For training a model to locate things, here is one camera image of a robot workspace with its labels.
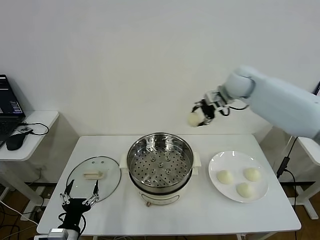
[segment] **metal stand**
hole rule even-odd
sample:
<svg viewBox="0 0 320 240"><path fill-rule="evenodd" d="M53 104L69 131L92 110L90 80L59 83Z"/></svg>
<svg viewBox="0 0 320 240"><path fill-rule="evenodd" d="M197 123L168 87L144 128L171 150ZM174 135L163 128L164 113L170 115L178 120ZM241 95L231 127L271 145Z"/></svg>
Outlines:
<svg viewBox="0 0 320 240"><path fill-rule="evenodd" d="M300 187L296 187L296 193L298 196L296 197L296 203L294 197L289 197L289 201L291 205L303 205L306 212L308 213L309 217L312 220L319 219L317 212L315 211L314 207L312 206L309 199L313 197L315 194L320 192L320 181L316 181L310 187L308 187L305 191Z"/></svg>

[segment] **white table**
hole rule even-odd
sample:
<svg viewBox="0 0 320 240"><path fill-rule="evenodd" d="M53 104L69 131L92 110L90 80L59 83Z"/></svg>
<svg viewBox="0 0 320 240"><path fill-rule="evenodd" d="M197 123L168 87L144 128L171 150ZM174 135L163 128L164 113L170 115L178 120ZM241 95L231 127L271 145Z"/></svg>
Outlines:
<svg viewBox="0 0 320 240"><path fill-rule="evenodd" d="M298 137L298 142L307 153L309 158L313 161L314 164L320 166L320 146L318 143L313 141L310 138L306 137ZM317 212L312 206L309 199L313 197L315 194L320 192L320 180L316 181L310 187L308 187L305 191L301 186L296 187L296 192L298 196L296 197L296 205L303 205L305 210L307 211L309 217L312 220L319 219ZM290 203L293 205L295 202L294 197L289 197Z"/></svg>
<svg viewBox="0 0 320 240"><path fill-rule="evenodd" d="M94 156L108 156L120 161L139 136L82 136L57 183L49 204L37 227L47 234L61 224L63 213L59 193L82 161ZM114 193L97 203L84 215L85 236L147 236L147 235L223 235L257 233L252 239L266 239L276 232L301 228L286 194L254 136L241 135L182 135L200 155L202 167L190 179L188 189L177 202L146 207L128 174L122 172ZM253 203L240 203L226 198L211 183L209 161L215 153L236 150L257 159L264 166L269 181L267 195Z"/></svg>
<svg viewBox="0 0 320 240"><path fill-rule="evenodd" d="M54 122L57 120L59 113L57 111L27 111L25 112L24 121L27 123L42 123L50 128ZM30 125L30 128L34 130L35 133L44 133L47 129L41 125ZM24 209L25 213L29 213L33 211L35 206L40 206L43 202L43 199L40 197L41 193L45 189L44 187L38 187L36 191L33 191L30 187L28 187L23 180L21 180L15 173L7 166L7 162L23 162L28 160L31 155L34 153L42 139L45 135L31 135L29 134L21 148L14 151L7 150L6 144L2 145L0 148L0 177L4 179L10 186L17 189L23 195L25 195L30 202L27 207ZM31 171L35 175L37 175L37 171L30 164L26 164L26 171ZM0 199L3 199L6 193L9 191L10 186L6 186L5 191L0 196ZM43 206L48 204L49 200L46 199L43 202Z"/></svg>

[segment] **laptop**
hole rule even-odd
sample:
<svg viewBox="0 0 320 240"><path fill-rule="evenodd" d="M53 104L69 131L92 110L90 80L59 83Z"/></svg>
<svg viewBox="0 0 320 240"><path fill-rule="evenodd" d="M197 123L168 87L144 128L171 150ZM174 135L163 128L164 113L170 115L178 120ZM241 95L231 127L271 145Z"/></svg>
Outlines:
<svg viewBox="0 0 320 240"><path fill-rule="evenodd" d="M0 74L0 147L25 117L7 76Z"/></svg>

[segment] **white plate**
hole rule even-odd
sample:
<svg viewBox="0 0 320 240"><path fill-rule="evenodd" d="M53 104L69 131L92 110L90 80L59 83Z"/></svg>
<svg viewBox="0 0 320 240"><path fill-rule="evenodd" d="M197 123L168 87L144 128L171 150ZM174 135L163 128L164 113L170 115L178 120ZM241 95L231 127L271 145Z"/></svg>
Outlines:
<svg viewBox="0 0 320 240"><path fill-rule="evenodd" d="M247 168L257 168L261 173L261 179L252 182L244 176ZM232 184L223 184L217 178L217 173L221 170L228 170L233 176ZM267 194L269 184L267 175L263 167L252 157L239 151L222 151L216 154L209 163L209 176L213 185L226 197L241 203L251 203L257 201ZM245 198L237 193L236 186L240 183L248 183L254 189L254 194L250 198Z"/></svg>

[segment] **laptop screen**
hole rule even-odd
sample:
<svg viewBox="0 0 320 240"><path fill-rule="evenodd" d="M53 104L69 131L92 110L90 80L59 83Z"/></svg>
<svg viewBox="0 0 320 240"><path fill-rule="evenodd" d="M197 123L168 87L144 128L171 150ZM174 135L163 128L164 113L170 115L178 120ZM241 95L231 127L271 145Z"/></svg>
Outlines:
<svg viewBox="0 0 320 240"><path fill-rule="evenodd" d="M0 116L24 115L6 75L0 75Z"/></svg>

